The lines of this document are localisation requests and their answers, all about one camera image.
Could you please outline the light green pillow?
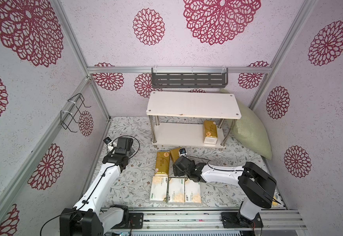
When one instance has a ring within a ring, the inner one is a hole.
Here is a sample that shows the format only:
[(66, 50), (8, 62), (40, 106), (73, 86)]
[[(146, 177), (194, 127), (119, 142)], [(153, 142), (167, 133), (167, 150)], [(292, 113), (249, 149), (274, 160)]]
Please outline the light green pillow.
[(265, 159), (272, 160), (272, 148), (264, 124), (251, 109), (238, 98), (236, 100), (241, 118), (233, 125), (231, 131), (233, 137), (253, 152)]

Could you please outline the white two-tier shelf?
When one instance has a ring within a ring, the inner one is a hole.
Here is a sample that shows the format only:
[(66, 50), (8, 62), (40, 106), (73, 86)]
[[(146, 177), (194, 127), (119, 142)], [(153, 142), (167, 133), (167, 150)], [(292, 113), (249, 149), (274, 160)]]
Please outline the white two-tier shelf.
[[(153, 91), (146, 114), (149, 117), (154, 146), (225, 148), (226, 120), (234, 124), (241, 112), (234, 94)], [(204, 121), (216, 121), (218, 140), (204, 142)]]

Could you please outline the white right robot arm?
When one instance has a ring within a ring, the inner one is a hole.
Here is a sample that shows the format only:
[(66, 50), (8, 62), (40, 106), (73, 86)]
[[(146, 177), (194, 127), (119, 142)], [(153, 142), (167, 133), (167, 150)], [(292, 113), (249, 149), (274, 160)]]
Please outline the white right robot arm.
[(246, 162), (243, 166), (220, 167), (208, 162), (195, 161), (181, 156), (173, 164), (178, 176), (186, 176), (194, 182), (237, 185), (245, 193), (237, 213), (239, 221), (254, 221), (262, 209), (270, 209), (274, 201), (277, 181), (257, 164)]

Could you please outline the gold tissue pack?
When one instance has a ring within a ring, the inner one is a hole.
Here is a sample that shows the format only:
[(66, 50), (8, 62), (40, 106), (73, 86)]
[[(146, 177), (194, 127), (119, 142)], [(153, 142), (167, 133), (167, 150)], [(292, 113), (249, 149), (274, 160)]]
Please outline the gold tissue pack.
[(173, 164), (179, 159), (179, 151), (180, 148), (170, 150), (171, 160)]
[(167, 177), (169, 175), (170, 152), (157, 152), (155, 176)]
[(217, 125), (215, 121), (204, 121), (203, 123), (203, 142), (204, 144), (215, 145), (218, 140)]

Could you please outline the white tissue pack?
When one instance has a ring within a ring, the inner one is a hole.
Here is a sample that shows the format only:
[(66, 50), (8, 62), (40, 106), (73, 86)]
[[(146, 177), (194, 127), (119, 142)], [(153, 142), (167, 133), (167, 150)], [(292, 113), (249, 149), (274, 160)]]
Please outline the white tissue pack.
[(190, 205), (202, 203), (201, 183), (196, 183), (190, 179), (185, 181), (185, 203)]
[(170, 178), (168, 185), (168, 203), (185, 203), (185, 178)]
[(167, 199), (168, 178), (154, 176), (152, 178), (149, 200), (151, 202), (165, 202)]

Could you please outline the grey wall-mounted metal rack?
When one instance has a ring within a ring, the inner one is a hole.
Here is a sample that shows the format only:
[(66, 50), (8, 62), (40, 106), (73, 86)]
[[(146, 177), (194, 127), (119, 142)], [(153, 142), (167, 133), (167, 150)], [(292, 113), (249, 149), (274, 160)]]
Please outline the grey wall-mounted metal rack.
[(152, 68), (151, 84), (155, 89), (221, 89), (228, 84), (228, 73), (166, 73)]

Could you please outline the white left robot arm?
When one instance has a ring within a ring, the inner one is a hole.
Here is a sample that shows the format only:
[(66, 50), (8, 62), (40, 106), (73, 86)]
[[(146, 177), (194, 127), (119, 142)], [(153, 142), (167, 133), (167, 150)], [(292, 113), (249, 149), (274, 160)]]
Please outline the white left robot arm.
[(65, 208), (59, 216), (62, 236), (103, 236), (112, 228), (131, 227), (126, 206), (111, 206), (105, 212), (101, 212), (101, 208), (112, 184), (126, 169), (130, 158), (137, 153), (132, 148), (134, 137), (120, 136), (106, 140), (108, 154), (103, 159), (96, 179), (80, 200), (72, 208)]

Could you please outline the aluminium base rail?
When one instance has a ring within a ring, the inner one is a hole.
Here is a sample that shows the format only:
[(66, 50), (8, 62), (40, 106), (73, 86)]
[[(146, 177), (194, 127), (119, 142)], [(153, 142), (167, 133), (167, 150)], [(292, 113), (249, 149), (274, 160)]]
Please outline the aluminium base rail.
[(107, 233), (167, 231), (235, 231), (239, 235), (263, 235), (266, 231), (304, 231), (307, 229), (296, 210), (262, 210), (253, 220), (240, 219), (234, 209), (130, 209), (104, 208), (97, 213), (66, 208), (59, 218), (62, 236), (104, 236)]

